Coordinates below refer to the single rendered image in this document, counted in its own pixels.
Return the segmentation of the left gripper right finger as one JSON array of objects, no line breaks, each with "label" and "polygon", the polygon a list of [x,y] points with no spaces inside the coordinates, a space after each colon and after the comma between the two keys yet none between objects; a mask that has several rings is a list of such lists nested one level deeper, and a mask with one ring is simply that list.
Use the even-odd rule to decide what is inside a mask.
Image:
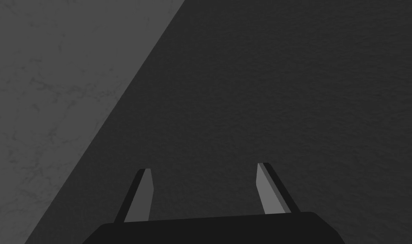
[{"label": "left gripper right finger", "polygon": [[265,214],[301,212],[270,163],[257,164],[256,187]]}]

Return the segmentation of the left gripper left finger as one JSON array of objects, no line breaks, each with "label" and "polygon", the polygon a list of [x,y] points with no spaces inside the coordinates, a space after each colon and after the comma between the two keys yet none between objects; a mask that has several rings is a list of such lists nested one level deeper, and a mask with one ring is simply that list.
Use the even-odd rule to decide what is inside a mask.
[{"label": "left gripper left finger", "polygon": [[138,170],[126,196],[124,197],[114,222],[148,221],[153,193],[154,186],[151,169]]}]

